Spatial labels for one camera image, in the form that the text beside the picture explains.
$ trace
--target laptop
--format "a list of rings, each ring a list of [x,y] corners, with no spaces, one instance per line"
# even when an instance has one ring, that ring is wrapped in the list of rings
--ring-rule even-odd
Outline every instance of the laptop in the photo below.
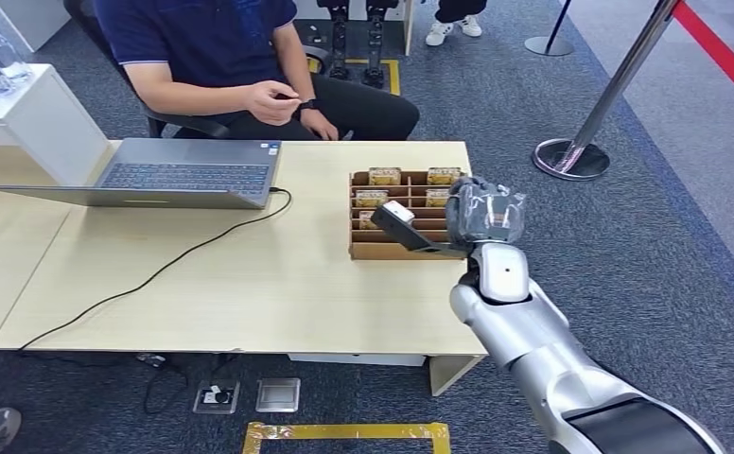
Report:
[[[0,185],[0,191],[83,206],[260,210],[280,148],[278,141],[131,138],[94,186]]]

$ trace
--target cardboard tray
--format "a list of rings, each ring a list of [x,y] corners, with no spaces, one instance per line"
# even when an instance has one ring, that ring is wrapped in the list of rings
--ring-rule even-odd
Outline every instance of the cardboard tray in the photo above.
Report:
[[[356,172],[350,176],[350,256],[354,260],[459,260],[433,253],[412,253],[380,230],[361,230],[358,213],[375,211],[371,207],[356,207],[356,191],[364,189],[386,190],[390,201],[397,201],[414,213],[412,226],[430,239],[447,243],[447,227],[444,207],[426,207],[427,189],[448,189],[449,186],[427,185],[428,172],[401,172],[401,184],[394,186],[370,186],[368,172]]]

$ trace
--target man's hand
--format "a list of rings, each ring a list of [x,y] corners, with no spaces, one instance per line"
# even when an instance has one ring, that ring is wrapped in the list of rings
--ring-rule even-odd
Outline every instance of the man's hand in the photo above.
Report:
[[[258,121],[273,126],[286,125],[299,105],[300,99],[291,87],[272,80],[251,85],[245,100],[247,110]]]
[[[300,111],[300,122],[307,130],[319,135],[323,140],[340,140],[340,132],[337,127],[316,109]]]

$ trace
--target yellow tape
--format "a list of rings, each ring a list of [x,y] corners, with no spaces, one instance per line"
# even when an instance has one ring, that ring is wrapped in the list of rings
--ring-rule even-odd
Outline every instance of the yellow tape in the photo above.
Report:
[[[259,454],[262,440],[430,439],[433,454],[450,454],[447,424],[339,424],[310,426],[247,426],[242,454]]]
[[[350,64],[367,64],[368,61],[362,59],[350,59],[345,63]],[[382,64],[386,64],[390,69],[390,93],[400,96],[400,61],[382,60]],[[314,74],[320,72],[320,62],[315,59],[308,59],[308,71]]]

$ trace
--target red rope barrier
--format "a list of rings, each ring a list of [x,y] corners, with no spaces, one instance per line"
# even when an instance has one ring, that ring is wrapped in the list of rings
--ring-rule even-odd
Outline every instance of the red rope barrier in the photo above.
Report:
[[[734,82],[734,51],[721,38],[718,38],[718,35],[685,2],[676,4],[673,17]]]

